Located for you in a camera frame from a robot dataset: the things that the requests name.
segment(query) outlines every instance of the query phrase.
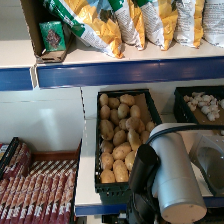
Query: red packaging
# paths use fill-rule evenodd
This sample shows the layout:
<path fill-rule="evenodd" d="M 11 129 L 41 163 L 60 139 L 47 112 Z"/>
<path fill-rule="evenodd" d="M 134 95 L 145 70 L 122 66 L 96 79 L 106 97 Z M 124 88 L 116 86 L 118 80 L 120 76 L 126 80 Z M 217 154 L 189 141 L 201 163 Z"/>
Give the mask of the red packaging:
<path fill-rule="evenodd" d="M 47 180 L 46 180 L 45 187 L 44 187 L 43 197 L 42 197 L 41 203 L 40 203 L 40 205 L 38 206 L 38 209 L 37 209 L 34 224 L 41 224 L 43 222 L 44 214 L 45 214 L 46 207 L 47 207 L 48 198 L 49 198 L 50 191 L 51 191 L 52 182 L 53 182 L 53 178 L 48 176 Z"/>
<path fill-rule="evenodd" d="M 26 223 L 26 224 L 31 224 L 32 223 L 37 199 L 38 199 L 38 196 L 39 196 L 39 193 L 40 193 L 40 190 L 41 190 L 43 180 L 44 180 L 44 175 L 41 174 L 37 177 L 35 187 L 33 189 L 33 194 L 32 194 L 32 197 L 31 197 L 31 200 L 30 200 L 30 203 L 29 203 L 29 207 L 27 209 L 26 217 L 24 216 L 24 214 L 22 216 L 22 213 L 21 213 L 22 217 L 20 216 L 20 218 L 19 218 L 19 224 L 22 224 L 24 219 L 25 219 L 24 223 Z"/>
<path fill-rule="evenodd" d="M 13 200 L 14 194 L 16 192 L 16 189 L 18 187 L 19 181 L 20 181 L 20 178 L 16 177 L 14 182 L 13 182 L 13 185 L 12 185 L 12 187 L 10 189 L 10 193 L 9 193 L 8 199 L 7 199 L 6 203 L 5 203 L 5 207 L 4 207 L 4 210 L 3 210 L 2 215 L 1 215 L 0 224 L 5 223 L 6 216 L 8 214 L 8 211 L 9 211 L 10 205 L 12 203 L 12 200 Z"/>
<path fill-rule="evenodd" d="M 37 178 L 32 177 L 32 179 L 30 181 L 30 184 L 29 184 L 29 187 L 28 187 L 27 192 L 26 192 L 25 200 L 23 202 L 23 207 L 22 207 L 22 209 L 20 210 L 20 213 L 19 213 L 19 222 L 17 222 L 17 223 L 20 223 L 20 224 L 24 223 L 26 213 L 27 213 L 31 198 L 33 196 L 33 192 L 34 192 L 34 188 L 36 186 L 36 183 L 37 183 Z"/>
<path fill-rule="evenodd" d="M 60 179 L 60 177 L 58 175 L 55 175 L 54 178 L 53 178 L 51 192 L 50 192 L 49 199 L 48 199 L 48 202 L 47 202 L 46 212 L 45 212 L 43 220 L 41 219 L 41 222 L 43 224 L 48 224 L 49 223 L 49 220 L 50 220 L 50 217 L 51 217 L 52 207 L 53 207 L 53 204 L 54 204 L 54 198 L 55 198 L 55 194 L 56 194 L 58 183 L 59 183 L 59 179 Z"/>
<path fill-rule="evenodd" d="M 32 185 L 34 186 L 35 181 L 36 181 L 36 178 L 31 179 L 31 176 L 28 176 L 25 179 L 22 190 L 21 190 L 21 193 L 20 193 L 19 198 L 16 202 L 16 206 L 15 206 L 13 212 L 12 212 L 11 224 L 17 224 L 18 223 L 20 213 L 22 211 L 22 206 L 23 206 L 24 200 L 26 198 L 27 190 L 28 189 L 30 190 Z"/>
<path fill-rule="evenodd" d="M 60 180 L 58 183 L 58 187 L 57 187 L 57 191 L 55 194 L 55 198 L 54 198 L 54 204 L 52 207 L 52 212 L 51 212 L 51 218 L 50 218 L 50 222 L 49 224 L 55 224 L 57 217 L 58 217 L 58 212 L 59 212 L 59 205 L 61 203 L 61 198 L 63 195 L 63 190 L 65 187 L 65 182 L 66 182 L 67 177 L 65 176 L 64 173 L 61 173 L 60 175 Z"/>
<path fill-rule="evenodd" d="M 64 223 L 69 223 L 70 215 L 71 215 L 71 203 L 73 198 L 74 192 L 74 185 L 75 185 L 75 173 L 71 172 L 69 175 L 69 182 L 68 182 L 68 191 L 66 192 L 66 201 L 65 201 L 65 214 L 64 214 Z"/>
<path fill-rule="evenodd" d="M 9 180 L 4 179 L 1 181 L 1 186 L 0 186 L 0 202 L 2 201 L 3 195 L 7 189 L 7 186 L 9 184 Z"/>
<path fill-rule="evenodd" d="M 9 196 L 10 190 L 12 188 L 12 185 L 14 183 L 14 180 L 15 180 L 14 177 L 10 177 L 10 179 L 9 179 L 9 184 L 7 186 L 7 189 L 6 189 L 5 193 L 4 193 L 3 198 L 2 198 L 2 201 L 1 201 L 1 205 L 0 205 L 0 215 L 2 215 L 3 209 L 5 207 L 5 204 L 6 204 L 6 201 L 8 199 L 8 196 Z"/>
<path fill-rule="evenodd" d="M 39 196 L 38 196 L 38 199 L 37 199 L 36 207 L 33 210 L 33 219 L 32 219 L 33 224 L 35 223 L 36 216 L 39 213 L 39 208 L 40 208 L 41 201 L 42 201 L 42 198 L 43 198 L 43 195 L 44 195 L 44 189 L 45 189 L 46 182 L 47 182 L 47 176 L 44 177 L 44 180 L 43 180 L 43 183 L 42 183 L 42 186 L 41 186 L 41 189 L 40 189 L 40 193 L 39 193 Z"/>
<path fill-rule="evenodd" d="M 20 192 L 22 190 L 24 181 L 25 181 L 25 178 L 24 177 L 21 177 L 21 179 L 19 181 L 19 184 L 17 186 L 16 192 L 14 194 L 12 203 L 10 205 L 10 208 L 9 208 L 9 211 L 8 211 L 8 214 L 7 214 L 7 217 L 6 217 L 5 224 L 10 224 L 10 221 L 11 221 L 11 218 L 12 218 L 12 215 L 13 215 L 13 211 L 14 211 L 14 209 L 16 207 L 16 203 L 18 201 L 18 198 L 19 198 Z"/>

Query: chip bag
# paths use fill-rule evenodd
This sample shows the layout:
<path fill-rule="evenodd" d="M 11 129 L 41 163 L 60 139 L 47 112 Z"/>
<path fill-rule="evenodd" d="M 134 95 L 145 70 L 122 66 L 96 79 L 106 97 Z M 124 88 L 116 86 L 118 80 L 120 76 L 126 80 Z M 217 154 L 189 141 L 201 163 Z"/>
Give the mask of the chip bag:
<path fill-rule="evenodd" d="M 143 13 L 146 37 L 161 50 L 168 50 L 177 22 L 175 2 L 171 0 L 136 0 Z"/>
<path fill-rule="evenodd" d="M 199 48 L 203 36 L 204 0 L 177 0 L 177 26 L 174 39 L 181 45 Z"/>
<path fill-rule="evenodd" d="M 122 40 L 135 45 L 138 50 L 145 47 L 143 15 L 136 0 L 109 0 L 121 30 Z"/>
<path fill-rule="evenodd" d="M 205 0 L 203 29 L 205 40 L 224 47 L 224 0 Z"/>
<path fill-rule="evenodd" d="M 40 0 L 86 45 L 122 58 L 121 33 L 108 0 Z"/>

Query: black crate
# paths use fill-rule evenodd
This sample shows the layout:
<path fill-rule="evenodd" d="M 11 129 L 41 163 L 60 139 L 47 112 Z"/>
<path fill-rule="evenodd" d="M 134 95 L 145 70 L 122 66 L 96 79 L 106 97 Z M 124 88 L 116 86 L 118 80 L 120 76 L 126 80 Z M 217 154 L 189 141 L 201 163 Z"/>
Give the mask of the black crate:
<path fill-rule="evenodd" d="M 4 155 L 0 161 L 0 179 L 2 179 L 4 171 L 5 171 L 5 167 L 9 164 L 18 145 L 19 145 L 19 138 L 14 137 L 12 139 L 12 141 L 10 142 L 6 152 L 4 153 Z"/>
<path fill-rule="evenodd" d="M 152 121 L 159 125 L 162 123 L 159 113 L 155 107 L 154 101 L 149 93 L 148 89 L 137 89 L 137 90 L 123 90 L 123 91 L 110 91 L 110 92 L 99 92 L 97 97 L 97 124 L 96 124 L 96 153 L 95 153 L 95 191 L 100 194 L 101 200 L 104 203 L 127 203 L 131 191 L 129 189 L 128 182 L 124 183 L 109 183 L 102 184 L 100 183 L 100 174 L 101 164 L 100 164 L 100 144 L 102 142 L 102 138 L 100 136 L 100 104 L 99 98 L 101 94 L 106 93 L 108 97 L 120 97 L 124 94 L 129 94 L 132 96 L 145 94 L 146 104 L 148 106 L 148 110 L 151 114 Z"/>
<path fill-rule="evenodd" d="M 193 92 L 205 92 L 206 95 L 213 95 L 218 100 L 224 99 L 223 86 L 177 87 L 174 92 L 174 116 L 178 123 L 200 124 L 200 122 L 194 116 L 194 113 L 190 110 L 187 103 L 184 101 L 184 96 L 191 96 Z"/>

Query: blue shelf edge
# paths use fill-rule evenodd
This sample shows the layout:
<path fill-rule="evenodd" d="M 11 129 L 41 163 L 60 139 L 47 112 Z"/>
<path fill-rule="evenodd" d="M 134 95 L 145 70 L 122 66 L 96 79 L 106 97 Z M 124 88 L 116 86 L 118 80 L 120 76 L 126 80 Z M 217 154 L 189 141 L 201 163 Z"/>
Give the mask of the blue shelf edge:
<path fill-rule="evenodd" d="M 37 67 L 40 88 L 224 78 L 224 56 Z"/>
<path fill-rule="evenodd" d="M 203 199 L 207 208 L 224 207 L 224 198 L 222 197 L 203 197 Z M 118 214 L 121 210 L 126 211 L 126 204 L 75 206 L 77 217 Z"/>
<path fill-rule="evenodd" d="M 0 91 L 33 90 L 30 68 L 0 69 Z"/>

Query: packaged sausage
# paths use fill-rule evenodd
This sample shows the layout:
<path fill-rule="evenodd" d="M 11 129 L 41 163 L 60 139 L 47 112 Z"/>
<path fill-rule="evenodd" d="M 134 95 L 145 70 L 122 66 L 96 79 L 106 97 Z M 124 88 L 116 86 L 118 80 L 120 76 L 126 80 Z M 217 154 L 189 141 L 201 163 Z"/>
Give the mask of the packaged sausage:
<path fill-rule="evenodd" d="M 65 224 L 69 223 L 69 218 L 71 215 L 71 203 L 73 199 L 74 184 L 75 184 L 75 173 L 71 172 L 69 175 L 68 190 L 66 192 L 66 200 L 65 200 L 65 214 L 64 214 Z"/>
<path fill-rule="evenodd" d="M 108 0 L 40 0 L 52 14 L 67 23 L 84 43 L 111 57 L 121 58 L 121 33 Z"/>
<path fill-rule="evenodd" d="M 0 204 L 0 215 L 2 215 L 3 209 L 5 207 L 6 201 L 8 199 L 9 194 L 10 194 L 10 190 L 11 190 L 11 188 L 13 186 L 14 180 L 15 180 L 14 177 L 10 177 L 10 179 L 9 179 L 9 184 L 8 184 L 8 186 L 6 188 L 6 191 L 5 191 L 4 195 L 3 195 L 3 198 L 1 200 L 1 204 Z"/>
<path fill-rule="evenodd" d="M 3 179 L 1 181 L 1 185 L 0 185 L 0 202 L 1 202 L 2 198 L 3 198 L 3 195 L 4 195 L 4 193 L 5 193 L 6 189 L 7 189 L 8 184 L 9 184 L 9 180 L 7 180 L 7 179 Z"/>
<path fill-rule="evenodd" d="M 65 187 L 65 183 L 66 183 L 66 179 L 67 177 L 65 176 L 64 173 L 61 173 L 60 175 L 60 179 L 58 182 L 58 187 L 57 187 L 57 191 L 55 194 L 55 198 L 54 198 L 54 204 L 52 207 L 52 212 L 51 212 L 51 217 L 50 217 L 50 222 L 49 224 L 55 224 L 57 217 L 58 217 L 58 212 L 59 212 L 59 205 L 61 203 L 61 198 L 63 195 L 63 190 Z"/>
<path fill-rule="evenodd" d="M 204 0 L 176 0 L 178 19 L 174 32 L 181 45 L 199 48 L 203 36 L 202 11 Z"/>
<path fill-rule="evenodd" d="M 143 16 L 135 0 L 109 0 L 118 20 L 122 40 L 138 50 L 145 46 Z"/>
<path fill-rule="evenodd" d="M 29 207 L 27 209 L 26 217 L 25 216 L 21 217 L 23 214 L 21 214 L 21 216 L 20 216 L 20 220 L 25 218 L 24 224 L 31 224 L 32 223 L 33 216 L 34 216 L 34 211 L 35 211 L 36 204 L 37 204 L 37 200 L 38 200 L 41 188 L 44 185 L 44 179 L 45 179 L 44 175 L 42 175 L 42 174 L 37 177 L 37 180 L 36 180 L 36 183 L 35 183 L 35 186 L 34 186 L 34 189 L 33 189 L 33 194 L 32 194 L 32 197 L 31 197 L 31 200 L 30 200 L 30 203 L 29 203 Z"/>
<path fill-rule="evenodd" d="M 10 224 L 10 221 L 11 221 L 11 218 L 12 218 L 12 215 L 13 215 L 13 211 L 14 211 L 14 209 L 16 207 L 16 204 L 17 204 L 17 201 L 19 199 L 19 196 L 20 196 L 20 193 L 21 193 L 21 190 L 22 190 L 22 187 L 23 187 L 24 182 L 25 182 L 25 178 L 24 177 L 21 177 L 21 179 L 19 181 L 19 184 L 17 186 L 16 192 L 14 194 L 12 203 L 10 205 L 8 214 L 6 216 L 5 224 Z"/>
<path fill-rule="evenodd" d="M 15 180 L 14 180 L 14 182 L 13 182 L 13 185 L 12 185 L 12 187 L 10 189 L 10 193 L 9 193 L 8 199 L 7 199 L 6 203 L 5 203 L 5 207 L 4 207 L 4 210 L 3 210 L 2 215 L 1 215 L 0 224 L 5 223 L 6 216 L 8 214 L 10 205 L 11 205 L 12 200 L 14 198 L 16 189 L 17 189 L 18 184 L 19 184 L 19 181 L 20 181 L 20 178 L 19 177 L 16 177 Z"/>
<path fill-rule="evenodd" d="M 204 38 L 210 44 L 224 47 L 224 1 L 206 0 L 203 11 Z"/>
<path fill-rule="evenodd" d="M 55 175 L 54 178 L 53 178 L 51 192 L 50 192 L 49 199 L 48 199 L 48 202 L 47 202 L 47 208 L 46 208 L 45 216 L 43 218 L 43 224 L 48 224 L 49 223 L 59 179 L 60 179 L 59 175 Z"/>
<path fill-rule="evenodd" d="M 168 50 L 177 23 L 175 1 L 136 0 L 136 2 L 142 10 L 147 39 L 160 46 L 161 50 Z"/>

